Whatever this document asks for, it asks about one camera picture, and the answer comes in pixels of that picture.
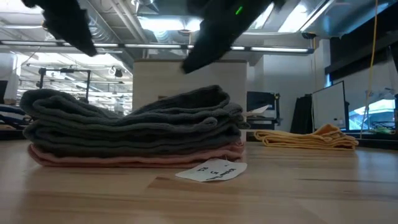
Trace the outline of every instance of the yellow towel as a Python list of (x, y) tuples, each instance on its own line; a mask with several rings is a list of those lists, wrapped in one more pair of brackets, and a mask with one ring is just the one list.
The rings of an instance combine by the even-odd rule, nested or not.
[(312, 134), (292, 134), (285, 131), (256, 131), (257, 140), (269, 147), (289, 147), (302, 149), (355, 150), (358, 141), (347, 136), (340, 128), (326, 124)]

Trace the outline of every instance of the paper label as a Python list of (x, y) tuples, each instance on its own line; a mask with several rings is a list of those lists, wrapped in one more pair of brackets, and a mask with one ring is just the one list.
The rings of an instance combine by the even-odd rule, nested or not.
[(199, 182), (229, 180), (246, 170), (244, 162), (230, 162), (222, 159), (210, 159), (190, 170), (179, 172), (177, 177)]

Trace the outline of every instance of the stack of folded towels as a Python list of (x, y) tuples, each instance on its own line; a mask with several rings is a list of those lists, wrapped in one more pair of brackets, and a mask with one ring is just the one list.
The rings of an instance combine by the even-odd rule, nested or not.
[(262, 130), (256, 131), (254, 135), (268, 147), (352, 151), (358, 145), (354, 137), (347, 136), (331, 124), (324, 125), (312, 134)]
[(195, 167), (211, 158), (240, 160), (242, 107), (213, 85), (143, 106), (127, 116), (67, 93), (31, 90), (21, 108), (37, 120), (24, 135), (43, 166)]

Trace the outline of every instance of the desk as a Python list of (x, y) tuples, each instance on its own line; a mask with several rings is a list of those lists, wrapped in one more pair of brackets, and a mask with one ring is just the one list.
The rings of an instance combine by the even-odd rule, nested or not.
[(178, 169), (43, 168), (0, 142), (0, 223), (397, 223), (398, 153), (247, 145), (226, 182)]

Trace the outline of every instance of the ceiling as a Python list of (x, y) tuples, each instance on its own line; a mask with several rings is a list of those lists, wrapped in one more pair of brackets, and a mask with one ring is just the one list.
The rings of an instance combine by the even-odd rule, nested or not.
[[(153, 5), (138, 4), (137, 0), (78, 0), (90, 16), (90, 29), (93, 40), (102, 43), (149, 43), (188, 44), (194, 43), (198, 33), (200, 18), (186, 10), (189, 0), (155, 0), (158, 12)], [(398, 0), (379, 0), (378, 11)], [(274, 46), (309, 48), (311, 42), (304, 39), (301, 32), (313, 32), (322, 38), (342, 36), (365, 23), (374, 16), (374, 0), (287, 0), (279, 12), (272, 6), (236, 41), (235, 45)], [(54, 41), (53, 37), (40, 27), (43, 17), (41, 9), (28, 9), (20, 0), (0, 1), (0, 39)], [(190, 35), (179, 29), (189, 29)], [(132, 74), (135, 58), (184, 58), (182, 50), (105, 50), (100, 55), (89, 58), (79, 51), (68, 48), (51, 47), (0, 47), (0, 52), (14, 52), (19, 60), (28, 63), (22, 66), (21, 79), (38, 79), (38, 67), (50, 68), (89, 68), (94, 81), (90, 88), (90, 101), (98, 106), (111, 108), (120, 96), (127, 110), (131, 107)], [(230, 52), (227, 59), (246, 59), (254, 65), (263, 53)], [(123, 71), (122, 78), (115, 78), (114, 69)], [(45, 82), (44, 86), (64, 91), (81, 92), (84, 73), (67, 74), (76, 83)], [(49, 73), (45, 78), (54, 79)], [(35, 81), (21, 82), (23, 90), (36, 87)]]

